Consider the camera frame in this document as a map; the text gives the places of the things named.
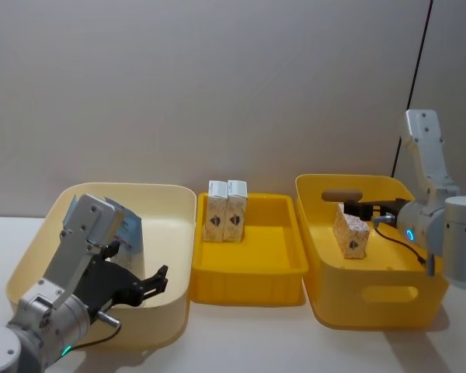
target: white table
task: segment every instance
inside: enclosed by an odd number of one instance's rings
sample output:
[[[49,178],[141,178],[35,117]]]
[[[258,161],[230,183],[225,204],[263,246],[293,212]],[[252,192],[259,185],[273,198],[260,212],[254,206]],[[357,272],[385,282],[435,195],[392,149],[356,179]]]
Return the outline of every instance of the white table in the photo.
[[[12,316],[5,284],[42,219],[0,218],[0,324]],[[424,332],[349,332],[319,324],[308,304],[258,309],[190,306],[183,336],[146,354],[75,351],[50,373],[466,372],[466,291],[450,288]]]

